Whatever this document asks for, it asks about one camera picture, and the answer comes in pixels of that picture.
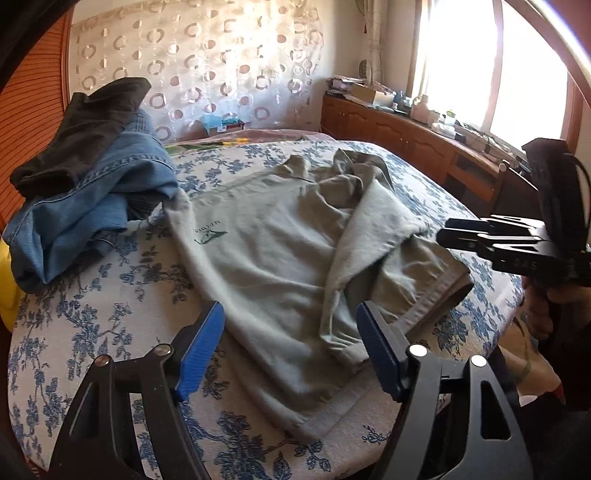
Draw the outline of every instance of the clutter on dresser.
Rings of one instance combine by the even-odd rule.
[[[454,127],[457,133],[466,138],[468,147],[481,152],[491,162],[500,164],[506,160],[511,168],[518,166],[519,162],[513,151],[507,145],[499,143],[493,136],[481,133],[473,126],[457,120]]]
[[[456,114],[452,110],[448,110],[445,112],[445,117],[443,118],[443,123],[445,125],[455,125],[456,124]]]
[[[343,98],[346,100],[349,100],[350,102],[357,103],[357,105],[365,106],[368,108],[376,108],[376,107],[388,108],[387,106],[374,105],[372,103],[368,103],[365,100],[362,100],[361,98],[357,98],[355,95],[351,95],[350,93],[345,93],[345,95],[343,95]]]
[[[437,110],[429,110],[427,125],[433,125],[434,123],[438,122],[440,116],[441,114]]]
[[[413,100],[413,106],[410,111],[410,118],[422,124],[429,123],[429,96],[419,95]]]
[[[431,130],[436,134],[443,135],[444,137],[456,139],[456,129],[452,125],[445,125],[439,122],[435,122],[431,125]]]
[[[335,75],[326,80],[328,90],[326,94],[335,96],[337,98],[345,98],[347,93],[350,93],[353,85],[363,85],[365,81],[354,77],[344,77],[342,75]]]
[[[401,102],[402,99],[404,99],[405,95],[404,95],[404,90],[399,90],[396,92],[396,95],[394,95],[394,107],[396,108],[398,106],[398,102]]]
[[[373,85],[372,87],[353,85],[350,95],[364,101],[368,105],[392,107],[392,103],[394,102],[392,91],[380,84]]]
[[[397,105],[397,109],[403,112],[405,115],[410,116],[410,112],[413,109],[413,101],[410,97],[402,98]]]

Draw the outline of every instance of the denim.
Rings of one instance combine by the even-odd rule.
[[[76,187],[27,201],[6,226],[17,284],[34,293],[71,265],[105,255],[128,220],[147,218],[177,188],[170,158],[139,110]]]

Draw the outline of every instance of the blue floral pattern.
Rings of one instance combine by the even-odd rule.
[[[187,150],[173,157],[180,185],[190,195],[285,161],[291,154],[313,164],[331,162],[338,148],[381,156],[398,197],[426,218],[434,237],[447,218],[473,215],[406,162],[362,142],[297,141]],[[113,239],[115,248],[85,270],[71,270],[22,301],[8,360],[9,405],[25,454],[50,462],[59,428],[90,363],[145,355],[195,319],[199,299],[179,260],[159,208]],[[470,267],[475,286],[466,299],[413,339],[440,356],[488,352],[521,301],[519,279],[493,272],[468,252],[453,252]],[[377,381],[323,439],[302,443],[274,427],[246,396],[224,356],[224,339],[203,382],[182,405],[195,449],[215,480],[333,479],[374,462],[398,409]],[[140,455],[149,476],[158,466],[141,399],[132,401]]]

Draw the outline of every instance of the green logo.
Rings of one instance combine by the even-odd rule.
[[[205,245],[212,240],[221,237],[222,235],[226,235],[227,232],[225,230],[213,230],[213,227],[219,223],[220,222],[215,221],[207,226],[195,230],[195,233],[197,234],[195,242],[197,242],[199,245]]]

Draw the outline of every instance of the wooden dresser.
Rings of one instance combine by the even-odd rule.
[[[337,140],[384,147],[461,200],[475,214],[488,215],[499,190],[499,166],[467,146],[434,133],[409,118],[325,95],[321,130]]]

